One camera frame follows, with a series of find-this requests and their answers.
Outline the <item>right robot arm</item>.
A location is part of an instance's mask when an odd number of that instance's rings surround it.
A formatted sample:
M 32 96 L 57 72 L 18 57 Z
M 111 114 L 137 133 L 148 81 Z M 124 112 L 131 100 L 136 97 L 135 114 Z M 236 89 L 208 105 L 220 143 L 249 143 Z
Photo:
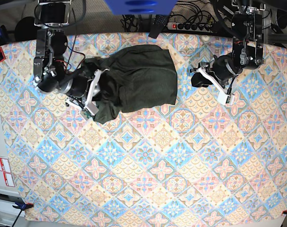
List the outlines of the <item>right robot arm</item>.
M 44 94 L 58 92 L 67 96 L 66 105 L 76 108 L 85 119 L 99 111 L 96 101 L 101 93 L 99 80 L 106 70 L 84 58 L 75 70 L 63 59 L 68 49 L 64 28 L 76 26 L 81 20 L 69 22 L 74 15 L 70 0 L 39 0 L 34 10 L 37 31 L 34 58 L 34 86 Z

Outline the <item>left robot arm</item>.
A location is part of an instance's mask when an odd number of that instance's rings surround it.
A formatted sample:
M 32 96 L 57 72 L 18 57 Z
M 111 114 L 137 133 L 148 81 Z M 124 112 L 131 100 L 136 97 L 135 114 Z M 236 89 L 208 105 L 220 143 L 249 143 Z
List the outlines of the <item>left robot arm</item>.
M 255 70 L 263 62 L 262 15 L 258 12 L 265 7 L 257 0 L 238 0 L 238 11 L 227 26 L 219 13 L 220 2 L 212 1 L 214 12 L 221 26 L 233 36 L 232 51 L 219 57 L 214 56 L 211 62 L 200 62 L 193 73 L 193 87 L 215 86 L 218 91 L 217 101 L 222 105 L 231 104 L 234 100 L 232 85 L 244 69 Z

